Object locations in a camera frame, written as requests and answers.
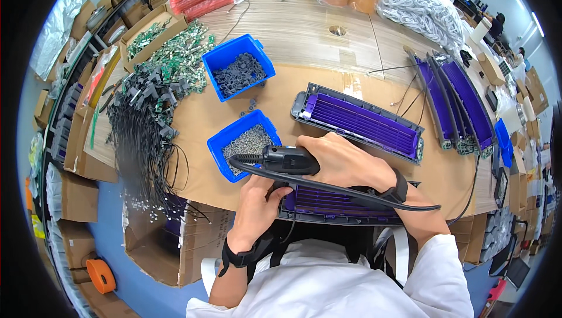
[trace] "white lab coat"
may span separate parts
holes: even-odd
[[[238,307],[189,300],[187,318],[472,317],[453,235],[432,237],[419,251],[404,290],[345,249],[319,240],[289,245],[280,266],[262,259]]]

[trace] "white cable bundle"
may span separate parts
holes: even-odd
[[[376,11],[455,54],[464,44],[462,21],[450,0],[379,0]]]

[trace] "purple plastic grille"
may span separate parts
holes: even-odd
[[[355,104],[325,94],[311,95],[303,116],[374,141],[387,151],[416,158],[416,131]]]
[[[453,123],[449,118],[449,112],[447,109],[447,104],[445,102],[445,98],[441,93],[441,90],[438,87],[437,80],[435,79],[435,75],[431,70],[429,63],[420,61],[419,58],[416,57],[416,61],[419,64],[419,69],[421,75],[425,79],[425,83],[427,85],[427,89],[433,99],[433,105],[435,106],[435,111],[439,117],[439,123],[441,124],[441,130],[443,130],[443,137],[446,140],[453,140]]]
[[[398,217],[394,211],[372,211],[355,204],[346,195],[300,185],[297,185],[295,191],[287,195],[285,208],[290,211],[294,211],[296,208],[297,212],[320,214],[327,218],[330,216],[368,217],[383,221],[386,218]]]
[[[481,149],[487,148],[492,144],[494,133],[472,84],[468,81],[457,62],[445,63],[441,68],[451,81],[455,91],[459,94],[461,102],[470,115],[470,121],[476,131]]]

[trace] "hand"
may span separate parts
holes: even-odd
[[[265,196],[273,185],[273,180],[252,175],[240,190],[240,203],[234,218],[234,226],[228,232],[228,247],[234,253],[252,249],[253,243],[277,218],[277,208],[281,199],[293,191],[292,188],[278,188]]]
[[[396,174],[387,162],[366,153],[335,132],[323,138],[301,135],[297,146],[306,148],[320,164],[320,171],[306,179],[349,188],[358,185],[384,192],[396,186]]]

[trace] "blue plastic bin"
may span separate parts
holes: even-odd
[[[207,73],[209,74],[211,83],[213,83],[213,87],[215,88],[216,94],[221,102],[229,100],[232,97],[235,97],[236,95],[248,90],[252,86],[256,86],[257,84],[275,75],[275,69],[273,68],[273,63],[269,60],[265,52],[263,52],[262,48],[263,45],[261,44],[261,42],[255,40],[252,37],[252,35],[247,33],[245,35],[237,37],[236,39],[228,40],[227,42],[215,47],[212,51],[209,51],[204,55],[202,55],[201,60],[205,65],[205,69],[207,69]],[[236,57],[238,55],[246,52],[253,55],[253,57],[256,58],[256,60],[263,67],[263,71],[267,76],[264,79],[257,81],[249,86],[246,86],[244,89],[226,98],[220,92],[219,85],[217,84],[213,76],[213,71],[227,68],[230,63],[236,61]]]
[[[503,160],[503,165],[511,168],[511,157],[513,156],[513,146],[511,145],[511,140],[509,139],[508,130],[503,123],[503,119],[497,121],[494,125],[494,130],[496,131],[497,141],[500,145],[501,159]]]
[[[230,144],[232,140],[242,135],[243,132],[248,131],[257,124],[261,124],[263,126],[265,132],[268,133],[275,145],[281,145],[281,139],[277,136],[277,129],[273,126],[271,120],[264,116],[260,110],[255,110],[247,116],[236,120],[234,123],[222,129],[212,138],[207,140],[207,146],[213,155],[216,166],[219,167],[221,174],[224,175],[224,177],[230,182],[237,182],[249,175],[249,173],[242,172],[235,176],[228,167],[228,162],[222,155],[222,148]]]

